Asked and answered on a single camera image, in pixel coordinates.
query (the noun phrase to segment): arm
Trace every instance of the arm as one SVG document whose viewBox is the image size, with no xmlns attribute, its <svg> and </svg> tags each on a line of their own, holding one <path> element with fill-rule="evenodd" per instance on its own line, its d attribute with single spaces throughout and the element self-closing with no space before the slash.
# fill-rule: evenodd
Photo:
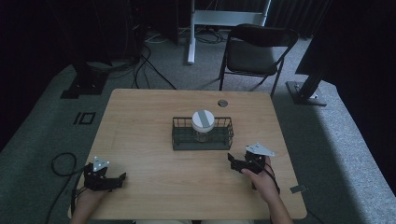
<svg viewBox="0 0 396 224">
<path fill-rule="evenodd" d="M 265 157 L 265 162 L 268 165 L 271 165 L 269 157 Z M 273 171 L 268 165 L 265 166 L 265 169 L 270 174 L 273 174 Z M 283 204 L 282 199 L 277 193 L 276 185 L 273 179 L 267 173 L 262 171 L 256 175 L 248 169 L 242 169 L 242 173 L 250 178 L 250 180 L 256 186 L 257 191 L 260 193 L 262 199 L 267 202 L 268 208 L 270 210 L 270 216 L 274 224 L 293 223 L 285 204 Z"/>
<path fill-rule="evenodd" d="M 91 189 L 81 189 L 78 195 L 76 209 L 71 218 L 71 224 L 85 224 L 92 215 L 93 211 L 107 195 L 106 190 L 93 191 Z"/>
</svg>

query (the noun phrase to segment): gray carpet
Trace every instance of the gray carpet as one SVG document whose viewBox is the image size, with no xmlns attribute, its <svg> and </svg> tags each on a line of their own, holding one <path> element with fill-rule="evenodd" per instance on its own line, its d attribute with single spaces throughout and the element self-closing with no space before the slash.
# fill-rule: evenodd
<svg viewBox="0 0 396 224">
<path fill-rule="evenodd" d="M 195 64 L 187 64 L 188 41 L 177 46 L 169 41 L 147 43 L 149 61 L 180 90 L 217 90 L 224 43 L 197 42 Z M 309 45 L 299 40 L 286 59 L 273 98 L 276 113 L 291 161 L 311 213 L 296 223 L 396 223 L 396 199 L 377 168 L 359 130 L 349 116 L 336 88 L 321 82 L 318 90 L 327 106 L 295 105 L 286 81 L 304 81 L 295 70 Z M 92 63 L 106 68 L 105 65 Z M 133 70 L 110 74 L 101 95 L 81 95 L 60 99 L 73 81 L 75 71 L 66 67 L 49 84 L 29 117 L 0 154 L 0 223 L 45 223 L 47 213 L 65 177 L 51 171 L 51 160 L 62 152 L 77 156 L 82 167 L 104 114 L 112 90 L 131 88 Z M 227 76 L 225 91 L 269 91 L 273 80 L 257 86 L 259 78 Z M 137 77 L 141 89 L 171 89 L 148 65 Z M 92 124 L 75 124 L 78 113 L 95 113 Z M 60 173 L 69 173 L 71 157 L 57 160 Z M 68 223 L 70 183 L 55 204 L 49 223 Z M 90 223 L 131 223 L 131 221 L 91 221 Z M 269 223 L 257 220 L 257 223 Z"/>
</svg>

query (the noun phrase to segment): desk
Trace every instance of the desk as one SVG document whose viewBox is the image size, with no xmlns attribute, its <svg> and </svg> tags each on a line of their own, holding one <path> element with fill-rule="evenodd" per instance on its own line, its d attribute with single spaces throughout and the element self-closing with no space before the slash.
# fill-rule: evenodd
<svg viewBox="0 0 396 224">
<path fill-rule="evenodd" d="M 218 100 L 228 105 L 220 107 Z M 232 118 L 230 151 L 172 149 L 172 118 L 191 117 L 199 109 Z M 266 203 L 227 160 L 228 152 L 242 160 L 245 146 L 257 142 L 276 153 L 272 164 L 291 217 L 305 217 L 302 195 L 290 193 L 297 180 L 267 93 L 114 90 L 88 161 L 110 161 L 106 176 L 126 172 L 127 178 L 92 218 L 267 219 Z"/>
<path fill-rule="evenodd" d="M 195 24 L 235 26 L 242 23 L 251 23 L 264 26 L 271 0 L 266 0 L 262 12 L 237 12 L 195 10 L 195 0 L 191 0 L 191 37 L 188 63 L 195 61 Z"/>
</svg>

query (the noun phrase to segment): tripod base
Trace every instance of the tripod base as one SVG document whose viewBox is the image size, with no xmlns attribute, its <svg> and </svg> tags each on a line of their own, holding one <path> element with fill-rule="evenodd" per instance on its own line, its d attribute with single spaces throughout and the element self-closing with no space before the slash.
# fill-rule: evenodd
<svg viewBox="0 0 396 224">
<path fill-rule="evenodd" d="M 326 106 L 326 102 L 323 100 L 319 89 L 316 89 L 314 94 L 312 94 L 309 98 L 301 98 L 299 95 L 300 89 L 303 86 L 303 82 L 294 82 L 288 81 L 286 82 L 286 86 L 288 87 L 289 93 L 293 99 L 293 102 L 296 105 L 321 105 Z"/>
<path fill-rule="evenodd" d="M 106 84 L 108 73 L 94 74 L 94 79 L 87 85 L 80 85 L 78 82 L 78 75 L 73 80 L 69 90 L 64 91 L 61 99 L 77 99 L 82 95 L 100 95 Z"/>
</svg>

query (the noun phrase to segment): wire basket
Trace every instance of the wire basket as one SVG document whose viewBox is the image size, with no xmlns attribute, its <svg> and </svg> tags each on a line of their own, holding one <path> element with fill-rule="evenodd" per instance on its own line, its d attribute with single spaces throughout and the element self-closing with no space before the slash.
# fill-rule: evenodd
<svg viewBox="0 0 396 224">
<path fill-rule="evenodd" d="M 204 142 L 197 140 L 191 118 L 173 118 L 173 150 L 229 150 L 233 143 L 233 124 L 231 118 L 215 118 L 215 127 L 207 133 Z"/>
</svg>

